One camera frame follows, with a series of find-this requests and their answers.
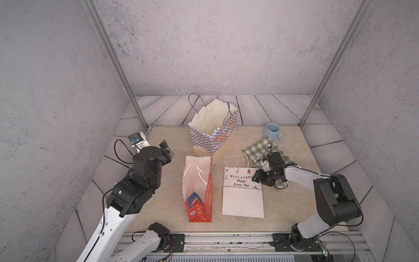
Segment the white happy every day bag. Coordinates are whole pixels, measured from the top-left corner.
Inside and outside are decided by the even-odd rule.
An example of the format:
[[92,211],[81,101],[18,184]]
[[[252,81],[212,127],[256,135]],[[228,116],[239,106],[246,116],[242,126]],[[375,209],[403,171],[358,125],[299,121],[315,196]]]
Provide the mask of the white happy every day bag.
[[264,218],[263,189],[261,183],[252,181],[257,168],[251,168],[249,158],[245,153],[246,167],[237,165],[224,168],[222,214],[250,218]]

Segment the red and white paper bag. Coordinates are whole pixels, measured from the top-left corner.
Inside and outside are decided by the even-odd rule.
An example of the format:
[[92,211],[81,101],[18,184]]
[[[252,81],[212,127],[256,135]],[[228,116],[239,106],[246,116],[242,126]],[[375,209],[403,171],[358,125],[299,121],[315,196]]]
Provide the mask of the red and white paper bag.
[[212,222],[213,184],[211,157],[187,156],[182,194],[190,222]]

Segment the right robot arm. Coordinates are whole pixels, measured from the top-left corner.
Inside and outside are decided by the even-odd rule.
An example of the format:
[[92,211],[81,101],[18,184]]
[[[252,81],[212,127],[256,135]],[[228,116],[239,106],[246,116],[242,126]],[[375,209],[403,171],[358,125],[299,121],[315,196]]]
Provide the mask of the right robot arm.
[[316,212],[292,226],[288,243],[296,251],[313,246],[315,238],[341,222],[363,217],[361,206],[343,175],[324,175],[286,164],[269,171],[259,169],[252,181],[275,186],[276,181],[294,182],[315,194]]

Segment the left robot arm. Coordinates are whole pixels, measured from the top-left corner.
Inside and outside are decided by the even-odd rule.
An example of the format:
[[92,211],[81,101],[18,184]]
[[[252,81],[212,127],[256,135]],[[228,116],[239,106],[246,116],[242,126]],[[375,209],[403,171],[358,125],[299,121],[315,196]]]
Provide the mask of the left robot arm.
[[127,227],[151,199],[161,185],[162,167],[174,157],[166,141],[158,147],[146,139],[132,138],[137,149],[133,166],[102,201],[103,215],[78,258],[80,262],[109,262],[111,255]]

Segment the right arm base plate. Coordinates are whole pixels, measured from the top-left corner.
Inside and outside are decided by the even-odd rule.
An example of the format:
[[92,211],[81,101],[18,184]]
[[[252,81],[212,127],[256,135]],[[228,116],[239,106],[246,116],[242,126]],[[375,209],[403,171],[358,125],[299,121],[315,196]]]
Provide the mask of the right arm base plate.
[[270,245],[275,248],[276,252],[321,252],[322,248],[314,238],[304,239],[303,237],[295,237],[291,234],[275,233],[272,234],[273,241]]

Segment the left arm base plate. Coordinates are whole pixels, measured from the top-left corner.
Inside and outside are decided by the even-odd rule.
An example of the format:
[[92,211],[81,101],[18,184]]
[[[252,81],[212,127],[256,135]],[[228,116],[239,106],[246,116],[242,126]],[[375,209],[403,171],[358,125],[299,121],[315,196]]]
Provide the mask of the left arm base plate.
[[184,251],[185,235],[184,234],[170,234],[169,241],[164,252],[182,253]]

